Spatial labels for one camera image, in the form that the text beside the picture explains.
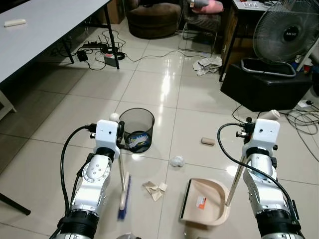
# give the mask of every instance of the broom handle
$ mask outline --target broom handle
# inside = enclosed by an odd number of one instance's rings
[[[122,158],[121,158],[121,153],[119,155],[119,168],[120,168],[122,191],[125,191],[126,187],[125,187],[125,178],[124,178],[124,166],[123,166],[123,161],[122,161]]]

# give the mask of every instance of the blue broom bristles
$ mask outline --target blue broom bristles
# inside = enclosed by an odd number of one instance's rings
[[[129,177],[128,188],[126,191],[125,207],[123,210],[119,210],[119,213],[118,213],[119,220],[124,220],[124,218],[125,218],[127,207],[128,207],[128,198],[129,198],[129,193],[130,193],[130,187],[131,187],[131,176]]]

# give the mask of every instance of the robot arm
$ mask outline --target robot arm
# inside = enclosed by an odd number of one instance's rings
[[[98,121],[96,132],[91,134],[96,141],[94,153],[89,154],[83,167],[82,180],[71,199],[69,215],[60,221],[62,227],[57,239],[93,239],[105,204],[112,163],[120,156],[120,125],[115,121]]]
[[[243,158],[248,165],[277,180],[277,161],[272,156],[273,148],[277,147],[279,123],[257,119],[253,127],[251,122],[245,124]],[[282,190],[267,177],[249,168],[243,178],[262,239],[303,239],[296,206],[289,206]]]

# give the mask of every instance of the electric fan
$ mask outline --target electric fan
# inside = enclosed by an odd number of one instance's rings
[[[294,77],[288,64],[319,37],[319,0],[279,0],[259,19],[253,37],[258,59],[241,60],[246,72]]]

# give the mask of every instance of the orange label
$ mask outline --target orange label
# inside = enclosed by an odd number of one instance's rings
[[[197,198],[197,202],[196,202],[196,206],[200,209],[205,209],[205,205],[206,205],[206,198],[203,196],[199,196]]]

